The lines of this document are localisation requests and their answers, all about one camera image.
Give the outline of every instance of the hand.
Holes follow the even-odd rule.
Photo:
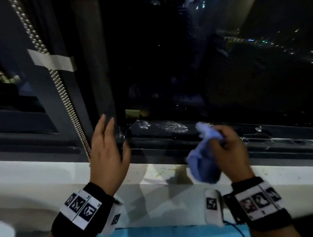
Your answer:
[[[105,115],[99,119],[91,141],[90,182],[114,196],[127,174],[131,161],[131,149],[123,144],[123,159],[117,149],[113,134],[114,118],[105,127]]]
[[[229,126],[214,126],[221,132],[226,140],[225,148],[217,139],[209,141],[212,152],[216,158],[216,164],[233,182],[239,182],[255,176],[250,164],[248,151],[237,133]]]

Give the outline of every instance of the blue cloth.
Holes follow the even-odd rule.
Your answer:
[[[221,176],[221,171],[217,167],[210,150],[209,140],[215,138],[222,142],[224,137],[205,123],[198,122],[196,129],[200,133],[199,137],[202,138],[202,141],[196,149],[189,153],[187,163],[196,180],[216,184]]]

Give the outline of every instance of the metal bead chain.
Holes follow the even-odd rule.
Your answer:
[[[39,35],[37,34],[37,32],[35,31],[34,27],[32,26],[30,20],[27,18],[26,14],[23,12],[23,9],[21,8],[21,3],[18,0],[9,0],[9,2],[11,3],[11,6],[13,7],[13,9],[15,10],[16,14],[18,15],[19,19],[21,20],[26,33],[28,34],[29,38],[32,40],[32,43],[34,44],[35,48],[41,52],[41,53],[45,53],[45,54],[50,54],[48,52],[48,49],[46,48],[46,46],[43,44],[43,42],[41,41]],[[62,102],[66,108],[67,113],[69,114],[69,117],[71,118],[71,121],[74,125],[74,128],[83,144],[83,147],[86,151],[88,160],[90,162],[90,146],[88,144],[88,141],[86,139],[86,135],[82,129],[82,126],[79,122],[79,119],[77,117],[77,114],[74,110],[73,104],[69,98],[69,95],[65,89],[65,86],[63,84],[63,81],[58,73],[57,70],[51,70],[48,69],[50,76],[52,78],[52,80],[54,81],[55,87],[57,88],[57,91],[59,92],[59,95],[62,99]]]

